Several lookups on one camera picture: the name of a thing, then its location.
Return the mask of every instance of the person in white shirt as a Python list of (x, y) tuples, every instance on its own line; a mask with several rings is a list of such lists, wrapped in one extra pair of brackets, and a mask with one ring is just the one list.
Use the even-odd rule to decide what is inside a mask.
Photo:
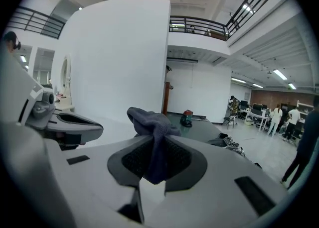
[(290, 140), (291, 136), (293, 135), (296, 123), (300, 120), (300, 112), (299, 108), (296, 107), (294, 110), (288, 112), (289, 116), (289, 125), (287, 126), (286, 133), (283, 137), (283, 140), (286, 141)]
[(280, 104), (278, 104), (277, 107), (273, 111), (273, 118), (271, 119), (269, 131), (268, 131), (267, 135), (270, 134), (272, 128), (274, 128), (273, 133), (272, 133), (272, 137), (275, 135), (282, 115), (283, 115), (283, 111), (280, 109)]

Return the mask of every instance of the towel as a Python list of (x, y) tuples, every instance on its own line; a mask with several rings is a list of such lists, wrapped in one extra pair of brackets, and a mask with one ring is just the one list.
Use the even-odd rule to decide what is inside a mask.
[(171, 125), (165, 115), (153, 111), (131, 107), (127, 115), (138, 135), (154, 136), (152, 157), (144, 177), (155, 185), (166, 180), (167, 161), (163, 139), (165, 135), (180, 136), (180, 130)]

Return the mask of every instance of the floor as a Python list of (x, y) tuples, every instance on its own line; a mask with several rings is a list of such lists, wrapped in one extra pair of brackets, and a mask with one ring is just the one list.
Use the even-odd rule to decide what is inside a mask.
[[(239, 143), (246, 157), (253, 162), (258, 162), (268, 176), (277, 182), (296, 156), (297, 148), (281, 140), (280, 135), (275, 134), (271, 137), (265, 131), (258, 131), (258, 128), (253, 125), (245, 125), (244, 120), (237, 120), (234, 128), (230, 126), (227, 129), (226, 125), (216, 125), (216, 127)], [(286, 182), (286, 186), (289, 185), (292, 177), (293, 174)]]

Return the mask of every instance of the black metal railing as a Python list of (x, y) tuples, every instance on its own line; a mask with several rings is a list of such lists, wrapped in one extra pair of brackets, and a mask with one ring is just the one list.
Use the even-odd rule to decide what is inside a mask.
[(224, 24), (191, 16), (171, 15), (169, 31), (205, 35), (221, 40), (228, 39), (228, 31)]
[(41, 12), (18, 6), (7, 27), (33, 31), (58, 39), (65, 23)]
[(229, 37), (242, 27), (266, 1), (267, 0), (244, 0), (226, 24)]

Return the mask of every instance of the brown wall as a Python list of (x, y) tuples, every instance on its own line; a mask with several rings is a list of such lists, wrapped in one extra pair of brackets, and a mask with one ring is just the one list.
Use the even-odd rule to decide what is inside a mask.
[(314, 95), (312, 94), (301, 94), (301, 93), (289, 93), (289, 92), (276, 92), (276, 91), (251, 91), (250, 104), (258, 103), (265, 104), (268, 108), (272, 110), (277, 106), (277, 104), (286, 103), (290, 105), (297, 105), (297, 101), (313, 105)]

